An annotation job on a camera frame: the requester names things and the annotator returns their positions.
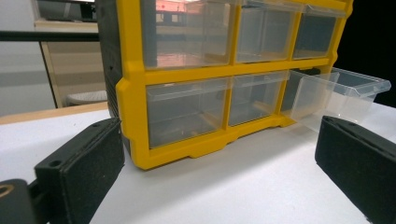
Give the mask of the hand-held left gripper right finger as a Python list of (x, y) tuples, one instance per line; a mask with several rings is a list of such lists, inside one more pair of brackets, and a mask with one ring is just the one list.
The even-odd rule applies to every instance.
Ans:
[(360, 125), (321, 120), (315, 161), (373, 224), (396, 224), (396, 144)]

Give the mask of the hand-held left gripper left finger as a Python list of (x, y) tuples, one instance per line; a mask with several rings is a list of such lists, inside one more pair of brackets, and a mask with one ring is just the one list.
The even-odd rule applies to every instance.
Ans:
[(120, 120), (88, 126), (35, 166), (50, 224), (89, 224), (124, 165)]

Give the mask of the clear plastic drawer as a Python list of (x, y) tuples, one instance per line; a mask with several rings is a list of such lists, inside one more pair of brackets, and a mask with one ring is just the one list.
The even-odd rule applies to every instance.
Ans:
[(220, 129), (227, 90), (227, 78), (148, 86), (149, 147)]
[(145, 67), (227, 64), (237, 4), (238, 0), (140, 0)]
[(293, 25), (304, 6), (287, 0), (243, 0), (238, 34), (238, 63), (286, 60)]
[(342, 10), (306, 5), (301, 16), (292, 59), (325, 57), (330, 48), (335, 24), (345, 15)]
[(271, 115), (280, 86), (288, 78), (288, 71), (234, 77), (228, 124), (235, 126)]
[(318, 132), (323, 116), (362, 122), (375, 100), (389, 91), (388, 80), (333, 68), (321, 73), (318, 68), (290, 70), (281, 113)]

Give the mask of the yellow black drawer organizer cabinet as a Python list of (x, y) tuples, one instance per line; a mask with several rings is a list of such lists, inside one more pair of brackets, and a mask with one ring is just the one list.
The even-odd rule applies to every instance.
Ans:
[[(121, 121), (124, 145), (134, 164), (150, 169), (184, 158), (198, 158), (226, 147), (238, 138), (273, 127), (290, 125), (290, 118), (281, 113), (285, 89), (289, 79), (282, 82), (275, 111), (264, 118), (230, 126), (233, 78), (276, 71), (329, 71), (337, 58), (337, 48), (354, 0), (287, 0), (294, 3), (342, 10), (344, 18), (337, 20), (329, 51), (325, 57), (293, 60), (301, 16), (293, 25), (290, 51), (286, 60), (262, 63), (238, 63), (237, 44), (241, 19), (238, 0), (233, 24), (230, 61), (224, 65), (147, 69), (143, 60), (143, 41), (140, 0), (94, 0), (106, 81), (108, 108)], [(220, 129), (161, 147), (149, 147), (147, 87), (167, 83), (190, 82), (210, 78), (227, 78), (223, 122)]]

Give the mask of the white round stool seat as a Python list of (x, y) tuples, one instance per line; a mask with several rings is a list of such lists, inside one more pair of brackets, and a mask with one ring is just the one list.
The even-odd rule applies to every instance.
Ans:
[(66, 102), (68, 105), (89, 105), (102, 103), (107, 100), (105, 91), (88, 91), (68, 94), (66, 96)]

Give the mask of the beige wooden desk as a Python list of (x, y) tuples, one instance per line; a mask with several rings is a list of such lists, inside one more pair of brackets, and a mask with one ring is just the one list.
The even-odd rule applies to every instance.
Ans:
[(70, 105), (69, 97), (105, 89), (100, 43), (39, 43), (56, 107)]

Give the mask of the black horizontal bar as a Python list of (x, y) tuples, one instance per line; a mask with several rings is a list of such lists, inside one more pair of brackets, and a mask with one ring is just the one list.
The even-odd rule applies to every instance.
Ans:
[(0, 31), (0, 42), (96, 42), (96, 33)]

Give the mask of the black computer monitor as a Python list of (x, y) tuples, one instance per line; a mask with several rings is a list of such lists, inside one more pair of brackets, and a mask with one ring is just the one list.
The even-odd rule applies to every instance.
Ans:
[(97, 21), (94, 0), (35, 1), (39, 17), (47, 21)]

